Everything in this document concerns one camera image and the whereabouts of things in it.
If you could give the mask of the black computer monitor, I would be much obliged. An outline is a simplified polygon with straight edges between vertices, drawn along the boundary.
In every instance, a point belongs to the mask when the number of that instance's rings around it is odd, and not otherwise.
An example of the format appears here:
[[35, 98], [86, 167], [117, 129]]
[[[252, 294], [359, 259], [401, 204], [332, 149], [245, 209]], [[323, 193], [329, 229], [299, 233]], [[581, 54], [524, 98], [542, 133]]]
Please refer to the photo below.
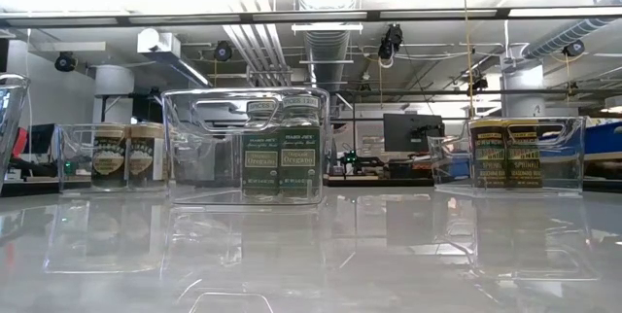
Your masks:
[[444, 136], [444, 123], [441, 116], [385, 114], [383, 132], [386, 152], [426, 154], [428, 138]]

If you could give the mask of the grey corrugated duct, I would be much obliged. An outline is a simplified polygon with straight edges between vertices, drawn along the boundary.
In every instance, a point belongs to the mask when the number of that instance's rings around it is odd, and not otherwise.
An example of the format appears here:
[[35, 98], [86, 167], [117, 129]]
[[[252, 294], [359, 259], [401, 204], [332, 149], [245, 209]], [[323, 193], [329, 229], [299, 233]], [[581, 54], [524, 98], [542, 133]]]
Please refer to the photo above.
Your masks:
[[327, 91], [339, 90], [348, 51], [348, 31], [307, 31], [304, 35], [310, 80]]

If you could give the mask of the black ceiling fixture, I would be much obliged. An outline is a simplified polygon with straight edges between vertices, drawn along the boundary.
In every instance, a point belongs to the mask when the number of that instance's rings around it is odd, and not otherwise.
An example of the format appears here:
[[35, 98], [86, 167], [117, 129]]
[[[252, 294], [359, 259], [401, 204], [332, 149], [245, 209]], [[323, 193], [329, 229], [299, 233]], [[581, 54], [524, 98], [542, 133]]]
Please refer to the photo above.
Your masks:
[[219, 41], [213, 51], [214, 59], [218, 62], [227, 62], [232, 58], [232, 49], [228, 41]]
[[578, 57], [585, 52], [585, 45], [581, 40], [576, 40], [563, 47], [562, 54], [566, 57]]
[[78, 60], [71, 52], [60, 52], [54, 62], [54, 68], [59, 72], [73, 72], [76, 70]]
[[403, 34], [399, 24], [391, 24], [381, 40], [378, 49], [378, 63], [381, 68], [391, 68], [394, 57], [403, 42]]

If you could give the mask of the silver insulated duct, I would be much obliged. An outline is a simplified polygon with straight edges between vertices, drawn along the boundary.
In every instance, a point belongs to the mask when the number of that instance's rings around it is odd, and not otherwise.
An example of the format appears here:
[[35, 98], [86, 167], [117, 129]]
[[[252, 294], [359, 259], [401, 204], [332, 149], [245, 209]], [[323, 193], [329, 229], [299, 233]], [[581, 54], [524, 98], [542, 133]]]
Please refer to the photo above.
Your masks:
[[622, 0], [600, 0], [592, 6], [571, 8], [570, 16], [574, 19], [528, 44], [521, 50], [521, 58], [525, 60], [544, 58], [610, 25], [618, 20], [617, 13], [606, 16], [603, 11], [597, 12], [597, 9], [609, 8], [622, 9]]

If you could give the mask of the blue panel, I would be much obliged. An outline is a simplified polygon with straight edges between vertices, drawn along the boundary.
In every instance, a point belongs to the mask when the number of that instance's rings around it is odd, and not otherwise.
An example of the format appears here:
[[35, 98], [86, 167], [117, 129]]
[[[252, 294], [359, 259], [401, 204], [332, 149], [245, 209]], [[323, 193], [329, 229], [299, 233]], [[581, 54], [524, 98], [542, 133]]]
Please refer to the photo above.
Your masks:
[[585, 131], [585, 159], [622, 159], [622, 122], [588, 127]]

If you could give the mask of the white ceiling unit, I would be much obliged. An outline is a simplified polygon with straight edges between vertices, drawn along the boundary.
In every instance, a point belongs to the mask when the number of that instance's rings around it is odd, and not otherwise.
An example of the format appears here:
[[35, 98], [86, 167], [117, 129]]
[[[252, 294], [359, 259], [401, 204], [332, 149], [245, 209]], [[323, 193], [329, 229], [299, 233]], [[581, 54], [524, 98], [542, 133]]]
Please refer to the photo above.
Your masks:
[[181, 41], [173, 33], [147, 28], [137, 35], [137, 52], [171, 53], [179, 57], [181, 55]]

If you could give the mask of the yellow lid spice jar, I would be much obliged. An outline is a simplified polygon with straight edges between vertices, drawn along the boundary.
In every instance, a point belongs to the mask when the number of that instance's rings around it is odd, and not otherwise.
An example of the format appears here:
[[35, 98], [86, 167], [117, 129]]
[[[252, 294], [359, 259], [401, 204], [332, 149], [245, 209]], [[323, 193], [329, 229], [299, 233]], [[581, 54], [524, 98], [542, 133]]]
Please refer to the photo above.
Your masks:
[[479, 189], [506, 186], [506, 145], [502, 121], [469, 123], [472, 179]]
[[506, 185], [512, 189], [542, 187], [538, 121], [508, 121], [506, 127]]

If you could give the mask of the tan lid spice jar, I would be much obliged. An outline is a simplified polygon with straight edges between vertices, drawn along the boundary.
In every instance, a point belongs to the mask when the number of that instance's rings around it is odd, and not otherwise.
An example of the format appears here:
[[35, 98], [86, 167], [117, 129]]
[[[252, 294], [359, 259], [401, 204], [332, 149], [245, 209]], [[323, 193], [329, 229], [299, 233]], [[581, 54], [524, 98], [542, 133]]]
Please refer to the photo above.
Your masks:
[[167, 178], [164, 126], [144, 122], [130, 127], [128, 185], [135, 190], [163, 189]]
[[126, 186], [125, 167], [128, 128], [123, 124], [100, 125], [94, 131], [91, 182], [99, 189]]

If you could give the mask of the black metal rig frame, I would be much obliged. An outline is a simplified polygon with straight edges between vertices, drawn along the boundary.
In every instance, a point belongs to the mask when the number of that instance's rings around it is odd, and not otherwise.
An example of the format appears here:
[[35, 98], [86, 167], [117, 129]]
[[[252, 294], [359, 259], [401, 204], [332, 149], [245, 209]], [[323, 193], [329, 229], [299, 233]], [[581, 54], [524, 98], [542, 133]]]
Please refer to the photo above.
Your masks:
[[622, 6], [412, 9], [412, 10], [323, 10], [289, 12], [232, 12], [225, 14], [139, 15], [139, 14], [0, 14], [0, 27], [91, 28], [132, 26], [192, 26], [218, 24], [298, 23], [298, 22], [399, 22], [504, 19], [570, 19], [622, 17]]

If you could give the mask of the green lid oregano jar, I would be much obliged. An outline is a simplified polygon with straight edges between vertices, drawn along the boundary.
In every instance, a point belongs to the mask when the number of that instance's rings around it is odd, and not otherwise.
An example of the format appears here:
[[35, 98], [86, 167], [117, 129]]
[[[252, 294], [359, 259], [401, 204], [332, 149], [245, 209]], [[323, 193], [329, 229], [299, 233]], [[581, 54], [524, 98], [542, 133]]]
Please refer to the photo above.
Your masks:
[[312, 95], [292, 95], [283, 100], [279, 131], [279, 187], [283, 198], [309, 200], [320, 189], [320, 100]]
[[272, 100], [250, 101], [242, 137], [242, 191], [256, 203], [272, 202], [279, 192], [279, 134]]

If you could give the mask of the clear plastic bin with sticker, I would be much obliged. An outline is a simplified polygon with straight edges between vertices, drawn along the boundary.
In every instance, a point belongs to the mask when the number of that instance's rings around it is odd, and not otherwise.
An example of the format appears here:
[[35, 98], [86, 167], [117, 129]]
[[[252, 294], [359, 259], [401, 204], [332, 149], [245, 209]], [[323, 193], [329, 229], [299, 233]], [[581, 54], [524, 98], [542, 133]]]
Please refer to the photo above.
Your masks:
[[30, 80], [19, 74], [0, 74], [0, 191], [17, 140], [18, 125]]

